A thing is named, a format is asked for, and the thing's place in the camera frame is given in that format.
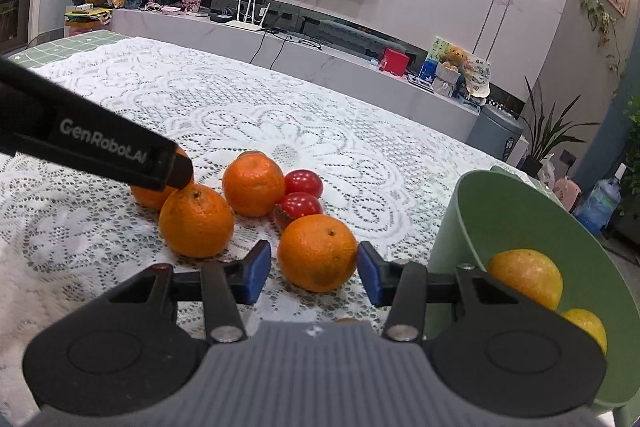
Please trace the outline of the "green colander bowl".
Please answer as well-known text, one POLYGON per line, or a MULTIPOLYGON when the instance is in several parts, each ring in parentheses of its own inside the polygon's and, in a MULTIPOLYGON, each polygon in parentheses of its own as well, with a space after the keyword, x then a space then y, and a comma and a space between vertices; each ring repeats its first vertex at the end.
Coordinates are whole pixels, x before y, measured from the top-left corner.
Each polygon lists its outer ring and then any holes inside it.
POLYGON ((593 412, 619 426, 639 420, 639 310, 620 270, 601 244, 551 197, 502 170, 475 170, 457 182, 427 268, 451 273, 461 263, 483 268, 496 254, 535 249, 563 277, 559 309, 586 309, 608 336, 608 373, 593 412))

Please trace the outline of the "small brown kiwi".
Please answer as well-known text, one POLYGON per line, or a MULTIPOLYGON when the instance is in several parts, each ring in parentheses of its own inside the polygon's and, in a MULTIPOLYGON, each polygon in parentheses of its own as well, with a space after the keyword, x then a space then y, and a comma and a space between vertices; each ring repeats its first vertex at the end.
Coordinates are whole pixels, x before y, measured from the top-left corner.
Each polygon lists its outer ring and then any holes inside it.
POLYGON ((358 324, 361 321, 354 319, 353 317, 342 317, 341 319, 334 320, 335 324, 358 324))

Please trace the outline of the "red cherry tomato front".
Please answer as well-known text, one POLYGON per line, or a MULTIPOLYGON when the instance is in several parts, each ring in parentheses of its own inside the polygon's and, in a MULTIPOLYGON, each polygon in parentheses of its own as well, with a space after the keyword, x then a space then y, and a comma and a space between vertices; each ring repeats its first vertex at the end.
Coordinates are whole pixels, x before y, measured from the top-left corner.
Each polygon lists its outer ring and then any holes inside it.
POLYGON ((272 214, 278 228, 283 231, 293 221, 312 215, 321 215, 320 200, 305 192, 293 192, 284 195, 276 205, 272 214))

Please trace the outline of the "red cherry tomato back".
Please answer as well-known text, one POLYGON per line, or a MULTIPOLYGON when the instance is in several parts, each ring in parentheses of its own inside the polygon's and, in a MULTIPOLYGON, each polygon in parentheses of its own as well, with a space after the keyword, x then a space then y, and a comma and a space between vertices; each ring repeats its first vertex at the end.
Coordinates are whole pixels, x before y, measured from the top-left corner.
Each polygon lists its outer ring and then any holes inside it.
POLYGON ((323 182, 317 173, 307 169, 297 169, 285 177, 285 193, 305 193, 320 198, 323 193, 323 182))

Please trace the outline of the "pink small heater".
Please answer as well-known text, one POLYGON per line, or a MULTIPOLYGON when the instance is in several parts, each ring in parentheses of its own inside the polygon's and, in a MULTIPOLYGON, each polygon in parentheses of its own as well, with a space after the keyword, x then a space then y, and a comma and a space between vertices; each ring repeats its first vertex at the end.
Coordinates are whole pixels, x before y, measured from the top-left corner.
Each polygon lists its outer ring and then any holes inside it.
POLYGON ((575 209, 579 197, 582 195, 582 189, 568 176, 563 176, 563 178, 556 180, 552 192, 568 212, 572 212, 575 209))

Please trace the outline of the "orange mandarin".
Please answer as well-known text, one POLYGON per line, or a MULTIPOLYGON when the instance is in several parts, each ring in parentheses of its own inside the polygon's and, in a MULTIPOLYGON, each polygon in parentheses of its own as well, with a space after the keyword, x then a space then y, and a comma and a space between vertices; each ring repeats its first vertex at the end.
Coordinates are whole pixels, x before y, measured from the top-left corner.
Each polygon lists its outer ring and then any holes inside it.
POLYGON ((281 234, 278 262, 283 276, 312 293, 328 293, 356 271, 357 241, 344 223, 326 215, 301 217, 281 234))
POLYGON ((174 194, 175 187, 166 186, 163 191, 152 191, 147 188, 130 185, 131 196, 142 206, 156 211, 162 210, 164 202, 171 194, 174 194))
POLYGON ((234 216, 216 191, 192 183, 165 200, 158 228, 174 253, 194 259, 216 257, 231 241, 234 216))
POLYGON ((238 215, 265 217, 285 194, 284 174, 267 155, 250 150, 240 154, 224 170, 222 191, 238 215))

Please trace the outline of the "red cherry tomato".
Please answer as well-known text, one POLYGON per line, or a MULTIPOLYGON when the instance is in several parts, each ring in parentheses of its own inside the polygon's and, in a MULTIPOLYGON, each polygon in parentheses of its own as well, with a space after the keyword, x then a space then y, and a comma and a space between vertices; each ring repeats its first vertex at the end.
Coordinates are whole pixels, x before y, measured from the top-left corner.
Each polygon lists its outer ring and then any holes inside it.
POLYGON ((321 215, 320 200, 305 192, 293 192, 284 195, 276 205, 272 214, 278 228, 283 231, 293 221, 312 215, 321 215))
POLYGON ((305 193, 320 198, 323 193, 323 182, 317 173, 307 169, 297 169, 285 177, 285 193, 305 193))

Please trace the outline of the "potted long-leaf plant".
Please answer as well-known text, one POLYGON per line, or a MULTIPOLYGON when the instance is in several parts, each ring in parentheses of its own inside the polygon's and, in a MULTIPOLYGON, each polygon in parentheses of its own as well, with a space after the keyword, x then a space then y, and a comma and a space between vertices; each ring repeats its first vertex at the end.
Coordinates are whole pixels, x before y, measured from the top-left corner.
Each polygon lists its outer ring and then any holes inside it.
POLYGON ((597 121, 574 122, 567 119, 568 113, 580 99, 576 95, 559 114, 556 113, 556 104, 553 103, 549 110, 544 109, 544 96, 542 91, 534 93, 534 88, 527 77, 524 77, 525 86, 530 103, 530 115, 518 116, 525 124, 528 132, 528 150, 521 162, 521 169, 532 178, 537 178, 542 168, 542 161, 547 158, 552 150, 562 143, 584 143, 584 139, 577 138, 570 132, 576 128, 599 126, 597 121))

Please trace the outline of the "white lace tablecloth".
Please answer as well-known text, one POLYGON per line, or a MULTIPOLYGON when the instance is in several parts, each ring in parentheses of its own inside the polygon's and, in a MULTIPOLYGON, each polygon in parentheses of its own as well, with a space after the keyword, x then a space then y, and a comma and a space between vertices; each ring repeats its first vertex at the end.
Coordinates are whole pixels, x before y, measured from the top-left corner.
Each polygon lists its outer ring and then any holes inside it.
MULTIPOLYGON (((280 72, 126 38, 32 68, 176 141, 198 183, 259 150, 323 181, 324 211, 396 259, 425 261, 460 176, 495 159, 382 108, 280 72)), ((36 413, 29 340, 148 265, 186 270, 128 186, 24 155, 1 161, 1 416, 36 413)))

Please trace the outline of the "smaller yellow-green pear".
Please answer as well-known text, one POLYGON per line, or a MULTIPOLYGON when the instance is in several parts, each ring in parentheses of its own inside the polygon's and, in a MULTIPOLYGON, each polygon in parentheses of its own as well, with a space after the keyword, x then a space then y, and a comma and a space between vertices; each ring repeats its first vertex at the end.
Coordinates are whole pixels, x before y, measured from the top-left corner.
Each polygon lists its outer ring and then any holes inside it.
POLYGON ((608 336, 596 314, 586 309, 574 308, 562 312, 561 315, 596 340, 604 355, 608 353, 608 336))

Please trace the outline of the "brown teddy bear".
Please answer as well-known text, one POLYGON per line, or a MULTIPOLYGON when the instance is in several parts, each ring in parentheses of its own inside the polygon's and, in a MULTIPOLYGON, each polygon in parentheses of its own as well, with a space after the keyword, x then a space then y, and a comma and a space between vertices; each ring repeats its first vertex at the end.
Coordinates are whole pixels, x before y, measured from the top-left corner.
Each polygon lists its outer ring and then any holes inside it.
POLYGON ((469 60, 469 55, 460 46, 454 46, 450 44, 439 54, 439 61, 447 68, 460 69, 466 61, 469 60))

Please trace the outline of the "leafy plant on cabinet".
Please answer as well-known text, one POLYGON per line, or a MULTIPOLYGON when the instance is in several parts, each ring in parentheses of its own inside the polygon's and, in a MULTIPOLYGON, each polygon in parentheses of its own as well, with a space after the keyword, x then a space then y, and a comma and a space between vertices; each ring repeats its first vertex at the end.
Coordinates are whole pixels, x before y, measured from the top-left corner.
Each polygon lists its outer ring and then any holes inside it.
POLYGON ((623 176, 622 188, 620 191, 623 200, 620 203, 620 214, 634 213, 632 207, 639 202, 639 127, 640 127, 640 107, 638 95, 633 96, 625 110, 625 114, 630 120, 630 129, 627 142, 624 148, 623 163, 626 171, 623 176))

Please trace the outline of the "green grid table mat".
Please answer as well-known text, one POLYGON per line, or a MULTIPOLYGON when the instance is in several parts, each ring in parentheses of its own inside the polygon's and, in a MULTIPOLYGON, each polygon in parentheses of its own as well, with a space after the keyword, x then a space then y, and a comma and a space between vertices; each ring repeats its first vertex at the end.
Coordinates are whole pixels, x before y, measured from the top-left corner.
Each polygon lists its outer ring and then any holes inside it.
POLYGON ((37 44, 9 56, 9 60, 26 68, 41 67, 69 58, 75 53, 89 52, 99 46, 126 39, 126 36, 109 30, 86 32, 71 37, 37 44))

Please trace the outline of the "large yellow-green pear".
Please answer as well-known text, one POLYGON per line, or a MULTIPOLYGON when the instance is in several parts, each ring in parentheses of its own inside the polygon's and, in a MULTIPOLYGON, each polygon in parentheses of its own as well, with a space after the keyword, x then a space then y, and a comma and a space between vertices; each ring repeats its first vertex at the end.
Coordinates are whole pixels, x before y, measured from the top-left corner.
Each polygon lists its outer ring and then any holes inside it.
POLYGON ((492 257, 487 272, 541 306, 555 311, 563 294, 563 277, 556 264, 533 249, 512 249, 492 257))

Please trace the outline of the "blue water bottle jug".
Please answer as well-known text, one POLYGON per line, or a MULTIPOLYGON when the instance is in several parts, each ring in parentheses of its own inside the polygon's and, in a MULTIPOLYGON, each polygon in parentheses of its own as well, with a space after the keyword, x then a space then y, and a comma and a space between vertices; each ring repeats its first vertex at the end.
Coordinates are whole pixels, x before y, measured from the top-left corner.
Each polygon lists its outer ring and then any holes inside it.
POLYGON ((576 219, 593 235, 599 236, 620 205, 620 181, 627 166, 622 162, 612 178, 599 180, 585 202, 575 212, 576 219))

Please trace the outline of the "red box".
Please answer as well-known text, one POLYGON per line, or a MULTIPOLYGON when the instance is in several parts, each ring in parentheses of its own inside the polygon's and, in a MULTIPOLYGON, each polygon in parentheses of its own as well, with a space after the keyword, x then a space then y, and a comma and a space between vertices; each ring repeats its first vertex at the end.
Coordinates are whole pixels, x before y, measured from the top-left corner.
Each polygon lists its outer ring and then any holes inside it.
POLYGON ((381 72, 388 72, 394 76, 401 77, 405 75, 408 64, 408 55, 395 49, 387 48, 383 52, 380 64, 378 64, 378 69, 381 72))

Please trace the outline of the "grey round trash bin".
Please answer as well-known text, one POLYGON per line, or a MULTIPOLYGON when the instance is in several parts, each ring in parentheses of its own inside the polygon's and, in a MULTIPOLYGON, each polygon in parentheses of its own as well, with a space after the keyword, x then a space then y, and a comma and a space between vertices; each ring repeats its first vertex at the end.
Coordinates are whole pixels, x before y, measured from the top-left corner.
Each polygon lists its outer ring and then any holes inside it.
POLYGON ((522 125, 510 114, 486 104, 480 110, 465 144, 506 162, 522 133, 522 125))

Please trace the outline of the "white wifi router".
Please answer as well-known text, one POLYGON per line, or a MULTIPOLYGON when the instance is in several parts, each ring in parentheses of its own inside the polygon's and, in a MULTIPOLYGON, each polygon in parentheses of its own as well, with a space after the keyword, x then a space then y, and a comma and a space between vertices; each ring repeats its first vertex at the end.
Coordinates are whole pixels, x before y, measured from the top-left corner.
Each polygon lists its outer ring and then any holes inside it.
POLYGON ((261 31, 264 29, 265 19, 270 9, 270 2, 258 8, 256 0, 238 0, 235 18, 228 20, 226 26, 244 29, 248 31, 261 31))

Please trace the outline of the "pink storage box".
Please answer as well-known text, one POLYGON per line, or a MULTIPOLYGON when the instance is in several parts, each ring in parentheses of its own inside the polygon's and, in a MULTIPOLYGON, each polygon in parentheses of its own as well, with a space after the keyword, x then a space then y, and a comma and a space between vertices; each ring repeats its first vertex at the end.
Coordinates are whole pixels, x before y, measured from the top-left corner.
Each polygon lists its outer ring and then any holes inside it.
POLYGON ((73 37, 86 34, 87 32, 110 29, 111 22, 109 20, 106 23, 100 20, 66 20, 64 24, 64 36, 73 37))

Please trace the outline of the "white marble tv console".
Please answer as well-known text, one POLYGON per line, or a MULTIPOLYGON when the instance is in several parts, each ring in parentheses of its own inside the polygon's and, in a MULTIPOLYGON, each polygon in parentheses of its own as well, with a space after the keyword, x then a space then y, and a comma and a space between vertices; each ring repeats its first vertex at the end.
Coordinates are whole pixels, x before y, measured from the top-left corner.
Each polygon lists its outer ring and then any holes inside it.
POLYGON ((424 124, 464 142, 477 115, 472 109, 376 69, 358 56, 306 37, 273 35, 189 15, 118 10, 112 31, 178 44, 306 80, 424 124))

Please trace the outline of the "orange mandarin back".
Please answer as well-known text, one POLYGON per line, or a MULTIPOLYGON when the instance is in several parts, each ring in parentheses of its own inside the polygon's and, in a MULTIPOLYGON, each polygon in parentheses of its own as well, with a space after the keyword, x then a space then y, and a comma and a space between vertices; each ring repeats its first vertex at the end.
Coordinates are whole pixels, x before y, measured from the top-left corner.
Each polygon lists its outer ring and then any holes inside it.
POLYGON ((285 194, 284 174, 267 155, 250 150, 240 154, 224 170, 222 191, 238 215, 265 217, 285 194))

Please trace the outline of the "white plastic bag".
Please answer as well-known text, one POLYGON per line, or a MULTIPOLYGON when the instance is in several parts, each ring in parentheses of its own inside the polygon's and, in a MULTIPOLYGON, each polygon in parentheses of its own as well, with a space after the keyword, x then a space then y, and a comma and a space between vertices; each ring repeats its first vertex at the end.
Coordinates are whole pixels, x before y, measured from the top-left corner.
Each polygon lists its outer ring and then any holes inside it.
POLYGON ((555 184, 555 168, 552 161, 553 156, 553 153, 549 153, 542 158, 541 167, 537 173, 537 179, 549 190, 552 190, 555 184))

